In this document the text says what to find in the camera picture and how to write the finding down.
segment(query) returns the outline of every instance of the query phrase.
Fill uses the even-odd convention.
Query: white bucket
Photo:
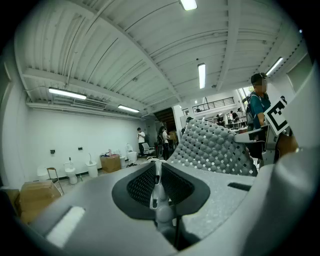
[[[137,152],[128,152],[128,160],[130,162],[135,162],[138,159],[138,153]]]
[[[91,178],[98,177],[98,168],[97,162],[92,161],[92,163],[85,162],[86,166],[88,166],[88,173]]]

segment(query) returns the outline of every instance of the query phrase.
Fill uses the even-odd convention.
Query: ceiling beam
[[[228,0],[228,37],[222,64],[221,73],[217,82],[219,91],[228,73],[237,45],[239,25],[241,18],[241,0]]]
[[[22,76],[24,78],[41,79],[41,80],[46,80],[46,81],[59,83],[59,84],[63,84],[63,85],[66,84],[67,79],[68,79],[67,76],[64,76],[61,74],[51,73],[51,72],[47,72],[44,70],[38,70],[38,69],[34,69],[34,68],[27,68],[23,72]],[[139,110],[143,110],[144,108],[146,108],[146,106],[144,104],[142,104],[141,102],[139,102],[135,99],[129,98],[129,97],[124,96],[122,94],[119,94],[117,92],[114,92],[114,91],[111,91],[111,90],[108,90],[108,89],[105,89],[105,88],[102,88],[99,86],[95,86],[91,83],[81,81],[81,80],[78,80],[75,78],[69,79],[69,85],[118,99],[118,100],[122,101],[125,106],[128,106],[128,107],[137,108]]]
[[[87,18],[92,18],[95,16],[98,11],[88,7],[87,5],[78,2],[76,0],[68,0],[68,2],[72,5],[72,9],[76,10],[77,12],[85,15]],[[129,45],[132,46],[137,54],[149,65],[149,67],[156,73],[156,75],[164,82],[164,84],[168,87],[168,89],[174,94],[174,96],[181,102],[181,98],[178,92],[175,90],[165,73],[159,68],[156,62],[149,56],[149,54],[143,49],[136,40],[134,40],[126,31],[124,31],[121,27],[115,24],[112,20],[101,14],[97,20],[103,26],[112,29],[113,32],[117,34],[120,39],[125,40]]]

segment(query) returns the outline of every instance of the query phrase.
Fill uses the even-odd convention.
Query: teal shirt
[[[258,114],[263,113],[268,108],[270,108],[271,103],[270,103],[269,97],[266,93],[264,94],[264,97],[260,97],[261,101],[258,97],[253,96],[253,95],[257,95],[257,94],[255,92],[253,92],[251,95],[251,99],[250,99],[252,117],[254,117],[256,115],[256,117],[253,119],[253,126],[255,129],[259,129],[261,127],[261,125],[259,122]]]

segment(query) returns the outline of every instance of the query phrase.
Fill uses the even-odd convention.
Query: gray foam
[[[246,146],[233,141],[235,134],[214,123],[192,119],[167,162],[223,174],[257,176]]]
[[[204,181],[210,188],[210,196],[201,209],[190,215],[182,216],[185,230],[203,239],[223,224],[238,208],[247,191],[229,187],[229,183],[240,183],[252,186],[255,177],[220,174],[171,165],[197,179]]]

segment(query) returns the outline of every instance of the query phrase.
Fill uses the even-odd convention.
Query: white sticker
[[[263,113],[270,123],[275,135],[279,135],[289,126],[283,115],[283,110],[285,107],[286,104],[282,101],[282,99],[279,99]]]

